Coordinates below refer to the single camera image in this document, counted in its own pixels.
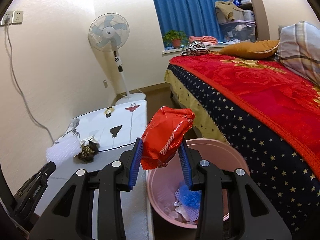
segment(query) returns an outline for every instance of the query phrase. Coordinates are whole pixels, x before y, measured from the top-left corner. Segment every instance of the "blue curtain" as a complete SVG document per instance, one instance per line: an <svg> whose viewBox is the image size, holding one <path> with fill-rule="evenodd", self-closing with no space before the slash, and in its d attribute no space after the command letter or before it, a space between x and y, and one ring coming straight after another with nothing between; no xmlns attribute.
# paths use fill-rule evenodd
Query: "blue curtain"
<svg viewBox="0 0 320 240"><path fill-rule="evenodd" d="M219 0L154 0L162 36L169 30L224 41L214 4Z"/></svg>

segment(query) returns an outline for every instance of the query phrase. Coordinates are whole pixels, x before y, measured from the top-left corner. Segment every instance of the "pink trash bin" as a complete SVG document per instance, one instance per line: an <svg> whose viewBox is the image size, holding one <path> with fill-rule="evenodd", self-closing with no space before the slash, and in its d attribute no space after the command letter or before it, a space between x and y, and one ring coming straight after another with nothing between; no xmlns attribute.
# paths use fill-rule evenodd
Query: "pink trash bin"
<svg viewBox="0 0 320 240"><path fill-rule="evenodd" d="M187 145L189 148L199 151L203 159L210 161L220 169L234 171L237 168L242 168L250 174L248 165L240 153L225 143L213 139L199 138L187 140ZM174 193L183 180L177 153L166 167L149 172L147 178L148 197L154 210L168 222L183 228L196 228L197 225L185 224L168 216L174 210ZM223 220L225 221L229 218L226 190L222 191L222 196Z"/></svg>

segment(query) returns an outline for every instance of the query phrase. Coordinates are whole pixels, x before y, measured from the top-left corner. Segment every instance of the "electric fan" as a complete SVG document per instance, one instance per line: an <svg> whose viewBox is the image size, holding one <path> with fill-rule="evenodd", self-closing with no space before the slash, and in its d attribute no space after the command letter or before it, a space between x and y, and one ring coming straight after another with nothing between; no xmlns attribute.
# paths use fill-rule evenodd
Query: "electric fan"
<svg viewBox="0 0 320 240"><path fill-rule="evenodd" d="M93 21L89 29L90 44L100 51L112 51L118 67L118 71L124 82L126 96L119 99L116 105L143 100L146 95L143 93L130 94L125 82L122 62L119 57L118 49L124 45L129 37L128 22L119 14L107 13L99 16Z"/></svg>

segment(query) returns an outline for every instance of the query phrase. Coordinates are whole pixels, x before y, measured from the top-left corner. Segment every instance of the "red blanket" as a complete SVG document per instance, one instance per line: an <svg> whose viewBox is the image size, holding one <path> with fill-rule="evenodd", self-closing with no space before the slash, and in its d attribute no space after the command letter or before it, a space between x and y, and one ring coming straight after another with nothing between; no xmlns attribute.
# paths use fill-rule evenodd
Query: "red blanket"
<svg viewBox="0 0 320 240"><path fill-rule="evenodd" d="M179 56L180 66L211 85L287 141L320 179L320 89L275 61L211 53Z"/></svg>

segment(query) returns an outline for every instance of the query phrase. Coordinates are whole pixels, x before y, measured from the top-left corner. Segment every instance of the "power cord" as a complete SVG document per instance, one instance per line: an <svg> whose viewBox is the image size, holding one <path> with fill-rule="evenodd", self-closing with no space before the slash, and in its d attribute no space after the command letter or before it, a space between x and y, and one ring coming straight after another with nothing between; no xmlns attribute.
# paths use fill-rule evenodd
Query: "power cord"
<svg viewBox="0 0 320 240"><path fill-rule="evenodd" d="M51 141L52 141L52 144L54 144L54 139L53 139L53 137L52 137L52 134L51 134L50 130L49 130L45 125L43 125L43 124L41 124L40 122L38 122L38 121L34 118L34 116L32 115L32 113L31 113L31 111L30 111L30 108L29 108L29 106L28 106L26 97L25 97L24 93L22 92L21 87L20 87L19 84L18 84L16 75L15 75L14 69L13 69L13 63L12 63L12 44L11 44L11 40L10 40L10 36L9 36L9 18L8 18L8 17L6 18L5 22L7 23L7 36L8 36L8 41L9 41L9 45L10 45L10 68L11 68L11 71L12 71L12 76L13 76L15 85L16 85L16 87L18 88L18 90L19 90L19 92L20 92L20 95L21 95L21 97L22 97L22 99L23 99L24 105L26 106L26 110L27 110L27 112L28 112L31 120L32 120L37 126L45 129L45 130L48 132L48 134L49 134L49 136L50 136L50 139L51 139Z"/></svg>

